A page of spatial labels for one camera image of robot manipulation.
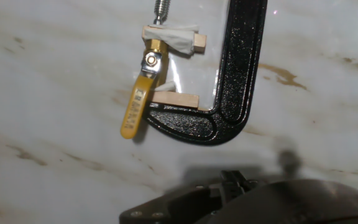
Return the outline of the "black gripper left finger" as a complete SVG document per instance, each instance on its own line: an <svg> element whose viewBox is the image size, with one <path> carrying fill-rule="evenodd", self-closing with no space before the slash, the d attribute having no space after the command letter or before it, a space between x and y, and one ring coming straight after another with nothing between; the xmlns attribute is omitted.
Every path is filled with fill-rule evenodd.
<svg viewBox="0 0 358 224"><path fill-rule="evenodd" d="M238 170L221 171L221 200L222 204L227 204L240 195Z"/></svg>

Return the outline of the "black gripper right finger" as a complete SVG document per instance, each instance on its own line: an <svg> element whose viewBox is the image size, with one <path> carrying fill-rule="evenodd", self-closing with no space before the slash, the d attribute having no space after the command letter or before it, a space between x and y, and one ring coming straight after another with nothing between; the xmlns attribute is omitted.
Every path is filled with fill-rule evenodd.
<svg viewBox="0 0 358 224"><path fill-rule="evenodd" d="M245 180L241 182L240 186L242 187L244 192L248 192L258 186L257 180Z"/></svg>

